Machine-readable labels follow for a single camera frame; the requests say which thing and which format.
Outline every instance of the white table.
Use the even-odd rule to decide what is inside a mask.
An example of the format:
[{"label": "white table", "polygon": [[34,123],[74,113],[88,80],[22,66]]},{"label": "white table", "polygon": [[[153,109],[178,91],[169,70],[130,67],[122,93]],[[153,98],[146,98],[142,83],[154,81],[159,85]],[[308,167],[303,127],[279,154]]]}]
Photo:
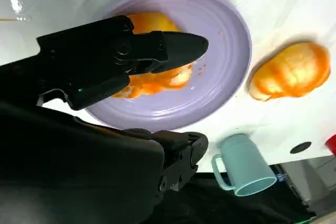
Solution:
[{"label": "white table", "polygon": [[[0,19],[28,16],[26,22],[0,22],[0,64],[38,52],[37,36],[92,21],[95,14],[117,0],[0,0]],[[253,41],[250,69],[285,42],[313,38],[331,53],[329,80],[309,95],[268,102],[253,100],[246,84],[221,109],[183,131],[206,134],[210,144],[199,171],[211,172],[210,158],[218,142],[233,133],[247,133],[269,164],[331,155],[325,141],[336,133],[336,2],[335,0],[230,0],[244,17]],[[100,124],[84,110],[72,111],[60,100],[46,107]],[[299,154],[290,150],[306,141],[312,145]]]}]

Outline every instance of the purple plate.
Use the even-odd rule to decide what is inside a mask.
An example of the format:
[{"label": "purple plate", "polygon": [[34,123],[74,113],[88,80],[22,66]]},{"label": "purple plate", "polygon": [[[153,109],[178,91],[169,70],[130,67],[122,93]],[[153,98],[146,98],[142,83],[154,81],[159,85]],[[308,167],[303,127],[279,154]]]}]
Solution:
[{"label": "purple plate", "polygon": [[87,108],[99,121],[118,129],[155,132],[195,123],[223,106],[241,85],[251,58],[248,29],[226,0],[124,0],[106,16],[157,11],[183,31],[209,40],[194,65],[188,85],[137,99],[107,98]]}]

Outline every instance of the red object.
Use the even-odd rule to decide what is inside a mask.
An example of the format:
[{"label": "red object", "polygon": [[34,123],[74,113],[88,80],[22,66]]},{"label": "red object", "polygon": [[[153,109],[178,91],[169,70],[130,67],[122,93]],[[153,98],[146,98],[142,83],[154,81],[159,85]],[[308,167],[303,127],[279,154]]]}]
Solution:
[{"label": "red object", "polygon": [[326,142],[326,146],[336,156],[336,135],[328,139],[328,141]]}]

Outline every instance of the mug handle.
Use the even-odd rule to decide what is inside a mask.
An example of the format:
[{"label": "mug handle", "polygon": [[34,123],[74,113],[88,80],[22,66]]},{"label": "mug handle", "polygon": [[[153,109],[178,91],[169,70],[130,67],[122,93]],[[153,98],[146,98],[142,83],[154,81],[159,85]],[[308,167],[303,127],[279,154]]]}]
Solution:
[{"label": "mug handle", "polygon": [[235,186],[229,186],[227,183],[224,182],[218,167],[217,167],[217,163],[216,163],[216,159],[222,157],[221,154],[216,154],[213,156],[212,160],[211,160],[211,164],[212,164],[212,169],[214,170],[214,174],[215,174],[215,178],[219,184],[219,186],[221,187],[221,189],[229,191],[229,190],[233,190],[236,187]]}]

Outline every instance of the black cloth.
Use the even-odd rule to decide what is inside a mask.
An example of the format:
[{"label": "black cloth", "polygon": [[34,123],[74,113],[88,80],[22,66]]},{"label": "black cloth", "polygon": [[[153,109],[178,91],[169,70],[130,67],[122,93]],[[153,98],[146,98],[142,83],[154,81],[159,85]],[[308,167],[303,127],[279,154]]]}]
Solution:
[{"label": "black cloth", "polygon": [[220,189],[213,174],[197,173],[181,191],[167,191],[143,224],[282,224],[312,216],[286,182],[276,182],[255,195],[236,197]]}]

